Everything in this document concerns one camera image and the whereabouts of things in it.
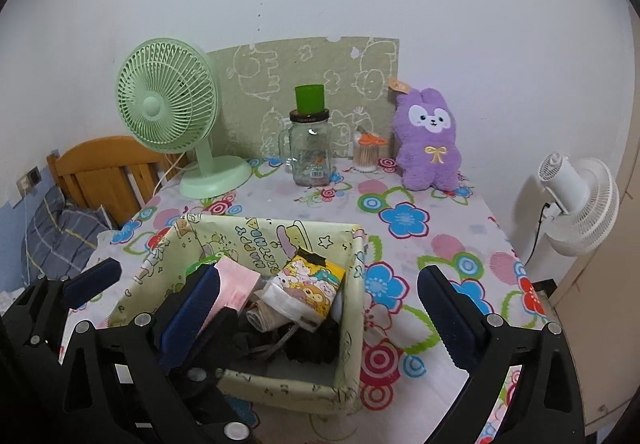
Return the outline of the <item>pink wet wipes pack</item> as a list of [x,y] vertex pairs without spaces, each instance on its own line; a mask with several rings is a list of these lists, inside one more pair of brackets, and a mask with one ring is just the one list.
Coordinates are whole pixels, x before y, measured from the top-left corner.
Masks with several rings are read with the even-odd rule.
[[205,328],[225,307],[241,313],[262,279],[257,271],[252,271],[236,263],[226,255],[215,263],[214,268],[218,271],[220,278],[220,290],[217,299],[204,319],[202,328]]

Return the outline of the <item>green tissue pack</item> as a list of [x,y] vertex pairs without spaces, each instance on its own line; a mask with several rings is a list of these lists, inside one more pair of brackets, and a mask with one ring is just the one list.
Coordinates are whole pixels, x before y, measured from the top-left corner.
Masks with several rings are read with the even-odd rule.
[[198,262],[190,265],[186,271],[184,272],[184,278],[188,278],[190,275],[198,271],[203,266],[215,265],[218,262],[216,257],[206,257],[205,259],[199,260]]

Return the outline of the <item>beige cloth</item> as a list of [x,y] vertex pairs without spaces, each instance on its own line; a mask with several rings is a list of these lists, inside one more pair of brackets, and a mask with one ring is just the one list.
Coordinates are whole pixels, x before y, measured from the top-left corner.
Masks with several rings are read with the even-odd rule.
[[288,317],[280,314],[263,300],[257,300],[247,308],[246,320],[259,332],[275,331],[291,323]]

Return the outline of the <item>yellow cartoon tissue pack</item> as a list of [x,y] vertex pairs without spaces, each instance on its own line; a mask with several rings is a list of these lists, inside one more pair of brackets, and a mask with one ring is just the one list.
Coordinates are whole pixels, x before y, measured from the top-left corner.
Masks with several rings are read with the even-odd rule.
[[346,277],[341,266],[298,248],[267,283],[260,297],[280,314],[310,332],[326,320]]

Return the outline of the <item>black sock bundle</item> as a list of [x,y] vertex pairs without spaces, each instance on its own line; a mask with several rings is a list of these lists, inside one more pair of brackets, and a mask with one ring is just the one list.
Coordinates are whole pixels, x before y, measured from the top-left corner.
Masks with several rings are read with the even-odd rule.
[[240,321],[234,342],[246,357],[272,360],[284,356],[297,363],[332,364],[340,350],[341,328],[329,319],[314,332],[295,323],[260,332],[244,319]]

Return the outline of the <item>grey plaid pillow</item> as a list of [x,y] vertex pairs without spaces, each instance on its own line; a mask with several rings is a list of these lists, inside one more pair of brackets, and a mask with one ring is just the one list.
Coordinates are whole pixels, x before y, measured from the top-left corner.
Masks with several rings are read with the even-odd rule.
[[60,279],[79,275],[98,248],[99,234],[112,227],[103,207],[78,207],[66,199],[60,187],[53,186],[26,227],[21,254],[26,282],[41,276]]

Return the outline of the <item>floral tablecloth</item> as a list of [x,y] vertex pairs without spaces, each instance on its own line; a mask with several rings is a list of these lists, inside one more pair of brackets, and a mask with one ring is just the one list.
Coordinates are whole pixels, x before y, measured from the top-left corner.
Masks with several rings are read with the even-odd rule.
[[134,285],[164,265],[173,241],[186,260],[228,253],[256,271],[277,271],[296,247],[334,259],[346,248],[343,225],[365,240],[359,273],[363,294],[360,388],[344,415],[311,415],[243,398],[232,406],[264,443],[421,443],[465,383],[416,295],[426,265],[439,267],[454,289],[485,314],[513,326],[546,321],[533,284],[484,200],[461,179],[451,191],[410,191],[390,161],[371,174],[338,160],[329,185],[295,185],[283,165],[250,164],[240,188],[199,201],[169,186],[114,233],[93,260],[122,265],[116,285],[70,313],[67,323],[105,327],[129,304]]

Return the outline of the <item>yellow cartoon fabric storage box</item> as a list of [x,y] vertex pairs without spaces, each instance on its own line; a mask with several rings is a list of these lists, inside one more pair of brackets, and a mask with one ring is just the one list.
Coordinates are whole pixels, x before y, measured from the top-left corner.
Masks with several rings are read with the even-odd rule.
[[277,315],[314,334],[340,303],[342,318],[337,365],[331,384],[274,378],[222,366],[219,389],[243,401],[272,407],[337,415],[358,402],[363,342],[364,245],[357,225],[241,216],[186,214],[180,216],[148,254],[125,289],[107,325],[126,325],[134,316],[152,313],[186,283],[186,273],[208,257],[224,254],[241,267],[262,276],[260,300],[267,312],[264,329]]

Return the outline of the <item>white floor fan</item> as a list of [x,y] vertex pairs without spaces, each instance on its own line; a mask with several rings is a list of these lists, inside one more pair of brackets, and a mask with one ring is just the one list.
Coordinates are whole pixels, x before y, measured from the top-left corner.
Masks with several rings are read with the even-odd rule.
[[620,209],[608,166],[594,158],[572,161],[555,151],[541,162],[537,177],[558,209],[546,220],[554,251],[568,257],[594,251],[612,231]]

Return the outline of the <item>glass mason jar mug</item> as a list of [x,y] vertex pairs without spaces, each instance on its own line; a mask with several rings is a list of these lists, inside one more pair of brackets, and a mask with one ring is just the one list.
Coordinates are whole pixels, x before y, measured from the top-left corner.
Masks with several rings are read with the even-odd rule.
[[328,185],[332,173],[330,112],[313,115],[290,112],[291,124],[278,137],[279,158],[291,171],[296,185]]

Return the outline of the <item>cotton swab container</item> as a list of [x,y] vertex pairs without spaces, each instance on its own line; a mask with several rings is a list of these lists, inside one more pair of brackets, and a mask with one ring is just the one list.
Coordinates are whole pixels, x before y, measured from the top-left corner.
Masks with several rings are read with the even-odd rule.
[[380,150],[387,146],[382,137],[362,130],[354,134],[354,149],[352,149],[352,164],[354,169],[363,173],[374,172],[378,168]]

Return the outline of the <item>green desk fan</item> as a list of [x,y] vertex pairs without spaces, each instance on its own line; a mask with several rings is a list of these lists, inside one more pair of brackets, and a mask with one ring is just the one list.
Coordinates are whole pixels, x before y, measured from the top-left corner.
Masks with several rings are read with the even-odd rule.
[[213,154],[209,135],[219,117],[219,99],[209,58],[182,40],[147,40],[130,52],[119,70],[117,110],[134,138],[165,155],[194,153],[195,162],[179,183],[186,198],[224,195],[252,174],[246,160]]

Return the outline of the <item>purple plush bunny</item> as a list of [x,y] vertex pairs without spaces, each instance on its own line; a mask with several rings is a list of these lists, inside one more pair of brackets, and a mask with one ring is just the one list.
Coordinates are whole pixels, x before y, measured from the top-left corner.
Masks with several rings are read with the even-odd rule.
[[458,188],[462,159],[456,145],[456,120],[438,90],[400,92],[392,131],[399,144],[396,163],[402,185],[412,191]]

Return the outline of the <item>green cartoon pattern board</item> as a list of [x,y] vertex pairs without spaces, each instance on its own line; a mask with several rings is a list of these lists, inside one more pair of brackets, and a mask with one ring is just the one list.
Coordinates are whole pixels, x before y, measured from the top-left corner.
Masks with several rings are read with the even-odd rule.
[[397,38],[289,38],[242,44],[208,54],[220,113],[209,135],[213,154],[269,158],[290,113],[313,104],[328,110],[331,149],[348,157],[356,130],[389,141],[398,75]]

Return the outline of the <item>green plastic cup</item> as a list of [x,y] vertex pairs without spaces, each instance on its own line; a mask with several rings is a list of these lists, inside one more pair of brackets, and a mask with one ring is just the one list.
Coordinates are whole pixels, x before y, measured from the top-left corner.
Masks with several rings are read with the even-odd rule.
[[326,109],[322,84],[299,85],[294,88],[294,92],[299,115],[318,115]]

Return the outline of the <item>wall power socket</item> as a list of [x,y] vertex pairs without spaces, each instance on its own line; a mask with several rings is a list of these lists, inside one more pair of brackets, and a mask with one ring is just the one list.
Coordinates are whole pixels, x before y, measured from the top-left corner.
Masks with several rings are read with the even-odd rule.
[[41,173],[38,167],[33,167],[27,171],[22,177],[18,178],[16,187],[20,196],[28,195],[42,181]]

